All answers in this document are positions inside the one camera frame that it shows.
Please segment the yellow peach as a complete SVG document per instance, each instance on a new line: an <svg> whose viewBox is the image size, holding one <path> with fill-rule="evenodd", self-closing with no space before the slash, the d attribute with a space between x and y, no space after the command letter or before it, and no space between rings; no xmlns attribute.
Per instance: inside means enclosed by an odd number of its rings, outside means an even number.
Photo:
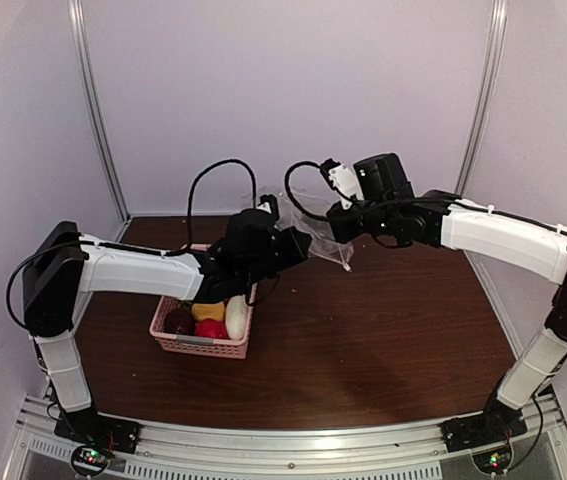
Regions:
<svg viewBox="0 0 567 480"><path fill-rule="evenodd" d="M223 301L213 304L193 303L191 314L196 322L204 320L223 322L225 320L225 303Z"/></svg>

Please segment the pink plastic basket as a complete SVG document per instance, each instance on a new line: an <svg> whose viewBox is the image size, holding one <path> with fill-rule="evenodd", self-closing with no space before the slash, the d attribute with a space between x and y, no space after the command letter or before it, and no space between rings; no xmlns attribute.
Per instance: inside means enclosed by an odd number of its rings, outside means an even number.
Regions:
<svg viewBox="0 0 567 480"><path fill-rule="evenodd" d="M184 267L184 273L178 275L175 287L169 287L167 295L162 295L149 327L149 333L157 340L163 350L218 358L245 359L247 355L253 308L249 307L247 330L238 341L167 334L163 331L164 318L167 313L181 308L186 302L194 299L194 268Z"/></svg>

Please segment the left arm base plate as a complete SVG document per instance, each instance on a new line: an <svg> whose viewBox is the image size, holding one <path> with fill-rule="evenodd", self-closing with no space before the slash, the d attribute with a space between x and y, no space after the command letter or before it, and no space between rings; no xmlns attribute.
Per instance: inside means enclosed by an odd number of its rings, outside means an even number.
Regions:
<svg viewBox="0 0 567 480"><path fill-rule="evenodd" d="M70 416L56 422L54 434L102 451L134 454L140 430L141 425L135 421L102 415L90 418Z"/></svg>

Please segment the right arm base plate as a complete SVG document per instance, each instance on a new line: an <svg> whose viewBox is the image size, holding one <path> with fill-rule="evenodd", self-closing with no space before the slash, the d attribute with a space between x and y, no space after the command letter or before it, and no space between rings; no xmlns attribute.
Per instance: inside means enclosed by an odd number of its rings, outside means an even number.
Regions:
<svg viewBox="0 0 567 480"><path fill-rule="evenodd" d="M528 431L522 418L506 423L497 415L484 413L446 420L440 428L449 453L504 442Z"/></svg>

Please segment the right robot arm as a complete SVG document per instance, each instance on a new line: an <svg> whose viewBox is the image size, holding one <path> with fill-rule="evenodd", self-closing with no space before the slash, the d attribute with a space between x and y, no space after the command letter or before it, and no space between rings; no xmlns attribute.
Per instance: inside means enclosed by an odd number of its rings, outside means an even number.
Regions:
<svg viewBox="0 0 567 480"><path fill-rule="evenodd" d="M352 168L328 159L319 170L339 196L327 212L339 243L364 234L374 240L389 236L395 249L419 243L475 253L556 285L540 331L499 381L482 413L466 424L482 440L498 440L567 359L567 227L481 206L445 191L417 197L395 154L369 157Z"/></svg>

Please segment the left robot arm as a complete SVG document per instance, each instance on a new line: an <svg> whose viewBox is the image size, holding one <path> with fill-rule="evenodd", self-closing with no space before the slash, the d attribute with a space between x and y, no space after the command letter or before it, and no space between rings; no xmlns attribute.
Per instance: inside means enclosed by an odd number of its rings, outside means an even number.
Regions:
<svg viewBox="0 0 567 480"><path fill-rule="evenodd" d="M311 236L295 227L279 229L277 220L263 208L243 210L204 251L105 242L63 221L15 268L10 278L22 281L23 315L13 320L37 345L61 420L74 435L96 444L110 432L92 400L74 339L78 293L124 292L199 304L250 298L255 284L308 257Z"/></svg>

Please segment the clear zip top bag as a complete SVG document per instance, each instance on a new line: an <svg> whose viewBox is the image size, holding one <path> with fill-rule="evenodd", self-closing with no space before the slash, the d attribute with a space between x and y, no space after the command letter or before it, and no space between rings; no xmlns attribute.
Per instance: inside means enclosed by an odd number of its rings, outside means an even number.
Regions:
<svg viewBox="0 0 567 480"><path fill-rule="evenodd" d="M331 227L324 222L313 220L300 212L288 198L285 191L280 187L258 187L256 201L264 195L273 195L278 204L279 219L276 226L279 230L295 227L300 232L311 236L311 244L308 250L310 258L329 261L342 267L346 272L351 272L350 265L354 254L354 246L351 242L341 244L335 241Z"/></svg>

